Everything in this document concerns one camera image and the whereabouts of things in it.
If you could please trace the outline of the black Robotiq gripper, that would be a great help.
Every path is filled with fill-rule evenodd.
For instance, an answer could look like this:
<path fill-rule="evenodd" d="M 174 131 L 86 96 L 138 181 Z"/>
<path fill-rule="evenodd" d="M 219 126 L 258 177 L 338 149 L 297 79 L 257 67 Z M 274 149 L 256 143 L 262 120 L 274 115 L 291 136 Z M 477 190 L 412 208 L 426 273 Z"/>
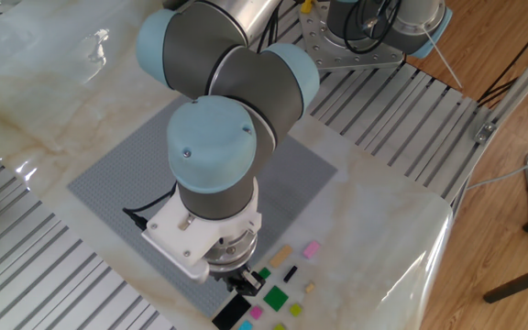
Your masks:
<path fill-rule="evenodd" d="M 209 274 L 217 281 L 224 280 L 229 292 L 236 291 L 246 296 L 256 296 L 266 283 L 266 280 L 256 271 L 252 271 L 248 264 L 211 264 Z"/>

